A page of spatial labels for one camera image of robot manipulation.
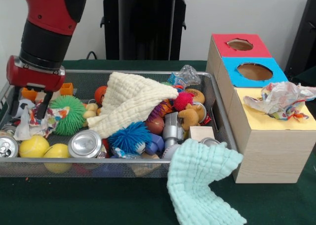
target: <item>shape sorter box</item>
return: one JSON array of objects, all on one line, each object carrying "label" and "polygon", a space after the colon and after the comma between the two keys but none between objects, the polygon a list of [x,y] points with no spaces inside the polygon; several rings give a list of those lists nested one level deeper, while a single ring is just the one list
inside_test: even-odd
[{"label": "shape sorter box", "polygon": [[316,142],[316,121],[277,120],[252,109],[244,96],[258,98],[260,88],[235,88],[229,120],[244,158],[233,172],[236,183],[296,183]]},{"label": "shape sorter box", "polygon": [[287,82],[287,78],[273,58],[222,58],[217,85],[227,115],[234,88],[262,88],[269,83]]},{"label": "shape sorter box", "polygon": [[213,34],[206,71],[218,78],[223,57],[271,58],[267,47],[255,34]]}]

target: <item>cream washcloth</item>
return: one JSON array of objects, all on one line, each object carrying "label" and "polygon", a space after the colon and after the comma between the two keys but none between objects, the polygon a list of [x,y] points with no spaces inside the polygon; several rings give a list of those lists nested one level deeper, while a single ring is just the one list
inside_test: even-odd
[{"label": "cream washcloth", "polygon": [[159,103],[177,96],[177,89],[152,79],[113,72],[100,116],[87,119],[89,128],[108,138],[133,122],[145,121]]},{"label": "cream washcloth", "polygon": [[226,148],[225,142],[208,147],[186,140],[174,153],[168,172],[168,192],[181,225],[243,225],[235,209],[209,188],[229,176],[243,155]]}]

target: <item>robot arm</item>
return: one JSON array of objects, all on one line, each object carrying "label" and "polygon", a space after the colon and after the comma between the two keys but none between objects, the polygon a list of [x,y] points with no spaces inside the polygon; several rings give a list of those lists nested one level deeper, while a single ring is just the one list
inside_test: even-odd
[{"label": "robot arm", "polygon": [[26,0],[29,13],[19,56],[11,56],[7,79],[15,86],[11,114],[19,105],[20,89],[43,90],[46,97],[37,114],[45,116],[54,91],[65,79],[61,66],[86,0]]}]

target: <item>green tablecloth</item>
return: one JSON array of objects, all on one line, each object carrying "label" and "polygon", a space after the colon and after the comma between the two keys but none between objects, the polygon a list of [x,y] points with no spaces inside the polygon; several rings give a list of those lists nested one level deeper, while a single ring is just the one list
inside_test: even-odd
[{"label": "green tablecloth", "polygon": [[[65,61],[66,69],[179,70],[205,61]],[[0,179],[0,224],[176,225],[167,179]],[[212,190],[254,225],[316,224],[316,157],[297,184],[235,184]]]}]

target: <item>metal basket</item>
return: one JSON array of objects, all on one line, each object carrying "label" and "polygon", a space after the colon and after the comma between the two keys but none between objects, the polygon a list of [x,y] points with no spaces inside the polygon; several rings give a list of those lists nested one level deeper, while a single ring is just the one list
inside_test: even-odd
[{"label": "metal basket", "polygon": [[[158,82],[166,82],[171,72],[152,71],[122,71],[124,73],[138,74]],[[76,97],[83,102],[94,98],[95,90],[105,85],[112,71],[107,70],[68,70],[66,81],[73,83],[77,88]],[[199,72],[201,85],[192,86],[205,95],[205,107],[211,118],[209,126],[213,127],[215,138],[225,141],[228,147],[236,150],[235,140],[230,128],[226,112],[214,77],[208,73]],[[8,122],[8,102],[13,94],[13,88],[8,84],[0,92],[1,110],[0,127]],[[65,143],[71,137],[51,135],[48,138],[50,145]],[[81,158],[0,158],[0,177],[111,177],[111,178],[161,178],[168,173],[170,160],[148,160],[148,159],[81,159]],[[62,174],[52,173],[50,168],[71,168]]]}]

